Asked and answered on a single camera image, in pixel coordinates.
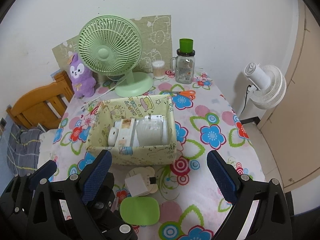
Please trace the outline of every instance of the beige door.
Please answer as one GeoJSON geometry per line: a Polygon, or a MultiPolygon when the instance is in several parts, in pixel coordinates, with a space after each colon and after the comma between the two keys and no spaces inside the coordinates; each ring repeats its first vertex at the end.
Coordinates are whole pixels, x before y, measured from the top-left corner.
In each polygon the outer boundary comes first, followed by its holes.
{"type": "Polygon", "coordinates": [[[306,10],[302,50],[287,92],[261,132],[285,192],[320,175],[320,27],[306,10]]]}

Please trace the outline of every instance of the glass jar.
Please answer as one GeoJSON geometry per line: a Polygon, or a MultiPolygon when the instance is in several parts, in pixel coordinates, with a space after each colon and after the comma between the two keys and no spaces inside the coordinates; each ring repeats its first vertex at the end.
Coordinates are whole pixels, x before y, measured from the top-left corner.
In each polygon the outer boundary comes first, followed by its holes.
{"type": "Polygon", "coordinates": [[[176,75],[176,82],[181,84],[191,84],[195,68],[195,51],[190,53],[180,52],[177,49],[177,56],[171,58],[170,68],[176,75]]]}

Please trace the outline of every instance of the stuffed animal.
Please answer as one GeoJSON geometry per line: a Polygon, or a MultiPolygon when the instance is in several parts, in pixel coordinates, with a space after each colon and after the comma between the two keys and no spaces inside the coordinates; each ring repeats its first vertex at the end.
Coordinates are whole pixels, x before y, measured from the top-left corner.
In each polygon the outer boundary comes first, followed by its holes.
{"type": "Polygon", "coordinates": [[[75,97],[92,97],[96,80],[92,77],[92,71],[83,65],[75,53],[70,63],[70,76],[75,97]]]}

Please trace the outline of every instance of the fan center hub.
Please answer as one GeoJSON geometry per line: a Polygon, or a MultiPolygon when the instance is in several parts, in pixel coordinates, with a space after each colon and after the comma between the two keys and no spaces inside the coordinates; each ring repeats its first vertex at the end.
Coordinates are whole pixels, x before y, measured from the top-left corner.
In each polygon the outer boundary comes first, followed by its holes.
{"type": "Polygon", "coordinates": [[[101,48],[98,50],[98,56],[102,59],[108,58],[110,55],[109,51],[105,48],[101,48]]]}

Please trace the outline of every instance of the fan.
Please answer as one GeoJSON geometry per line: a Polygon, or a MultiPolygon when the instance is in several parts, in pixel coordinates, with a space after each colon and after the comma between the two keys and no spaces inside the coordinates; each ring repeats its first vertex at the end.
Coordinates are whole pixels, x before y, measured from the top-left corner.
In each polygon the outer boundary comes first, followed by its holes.
{"type": "Polygon", "coordinates": [[[115,87],[117,95],[142,95],[153,86],[152,78],[132,72],[142,53],[141,35],[130,20],[105,15],[92,19],[81,30],[79,56],[92,71],[106,76],[125,75],[115,87]]]}
{"type": "Polygon", "coordinates": [[[250,63],[244,69],[244,74],[258,89],[253,92],[250,100],[260,109],[270,109],[280,103],[284,97],[287,84],[284,75],[276,66],[250,63]]]}

